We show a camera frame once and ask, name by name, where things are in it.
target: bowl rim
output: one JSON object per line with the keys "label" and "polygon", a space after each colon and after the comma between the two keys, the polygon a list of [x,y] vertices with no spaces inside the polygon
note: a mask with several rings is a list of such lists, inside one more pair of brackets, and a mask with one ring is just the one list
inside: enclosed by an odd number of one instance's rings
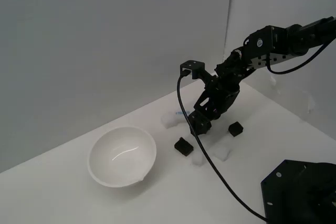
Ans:
{"label": "bowl rim", "polygon": [[[141,178],[138,178],[138,179],[135,179],[133,181],[130,181],[129,183],[127,184],[109,184],[109,183],[106,183],[102,180],[100,180],[98,177],[96,177],[94,175],[94,173],[92,172],[91,170],[91,166],[90,166],[90,157],[91,157],[91,153],[92,153],[92,150],[94,148],[94,146],[97,144],[97,142],[99,140],[101,140],[106,134],[114,131],[114,130],[117,130],[117,129],[120,129],[120,128],[133,128],[133,129],[137,129],[137,130],[140,130],[142,131],[143,133],[145,133],[148,137],[149,137],[149,140],[152,144],[152,147],[153,147],[153,150],[154,150],[154,155],[153,155],[153,158],[151,160],[151,164],[148,166],[147,170],[143,173],[142,177]],[[132,126],[132,125],[125,125],[125,126],[117,126],[117,127],[114,127],[106,132],[104,132],[95,142],[94,144],[91,146],[90,148],[90,151],[89,151],[89,154],[88,154],[88,157],[87,157],[87,167],[88,167],[88,170],[89,170],[89,174],[91,175],[91,177],[97,182],[99,183],[100,185],[103,185],[103,186],[107,186],[107,187],[113,187],[113,188],[120,188],[120,187],[125,187],[125,186],[130,186],[130,185],[133,185],[137,182],[140,182],[142,181],[145,176],[148,174],[148,172],[152,169],[153,165],[154,165],[154,162],[155,162],[155,159],[156,159],[156,143],[155,143],[155,140],[154,138],[152,137],[151,134],[149,134],[146,130],[140,128],[140,127],[137,127],[137,126]]]}

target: black cube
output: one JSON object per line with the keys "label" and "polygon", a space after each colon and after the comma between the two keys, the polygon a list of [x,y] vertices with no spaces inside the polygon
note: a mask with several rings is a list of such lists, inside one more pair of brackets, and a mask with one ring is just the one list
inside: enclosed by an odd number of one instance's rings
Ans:
{"label": "black cube", "polygon": [[243,132],[243,127],[240,123],[235,122],[229,126],[229,132],[233,137],[238,136],[241,132]]}

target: white bowl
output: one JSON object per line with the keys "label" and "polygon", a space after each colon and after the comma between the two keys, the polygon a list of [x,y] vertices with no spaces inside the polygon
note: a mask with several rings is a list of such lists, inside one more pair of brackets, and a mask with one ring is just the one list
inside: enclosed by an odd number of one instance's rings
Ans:
{"label": "white bowl", "polygon": [[142,181],[155,158],[156,144],[149,133],[137,127],[119,127],[94,144],[88,169],[101,185],[124,187]]}

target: white foam piece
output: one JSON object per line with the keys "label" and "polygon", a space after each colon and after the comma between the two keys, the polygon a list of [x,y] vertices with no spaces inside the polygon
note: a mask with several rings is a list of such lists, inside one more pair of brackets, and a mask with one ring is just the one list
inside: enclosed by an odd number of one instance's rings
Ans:
{"label": "white foam piece", "polygon": [[192,152],[192,163],[197,166],[202,166],[205,163],[205,156],[201,150],[194,150]]}
{"label": "white foam piece", "polygon": [[226,161],[231,149],[225,143],[217,143],[213,151],[213,155],[221,161]]}

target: black mounting plate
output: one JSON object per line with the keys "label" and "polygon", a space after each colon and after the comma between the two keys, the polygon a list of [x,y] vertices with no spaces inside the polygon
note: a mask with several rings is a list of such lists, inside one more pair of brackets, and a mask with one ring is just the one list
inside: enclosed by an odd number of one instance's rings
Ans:
{"label": "black mounting plate", "polygon": [[261,191],[269,223],[329,224],[336,217],[336,165],[284,160]]}
{"label": "black mounting plate", "polygon": [[264,200],[267,219],[279,220],[279,223],[286,223],[285,220],[283,220],[284,215],[282,212],[282,189],[290,183],[307,164],[309,163],[284,160],[261,182],[262,198]]}

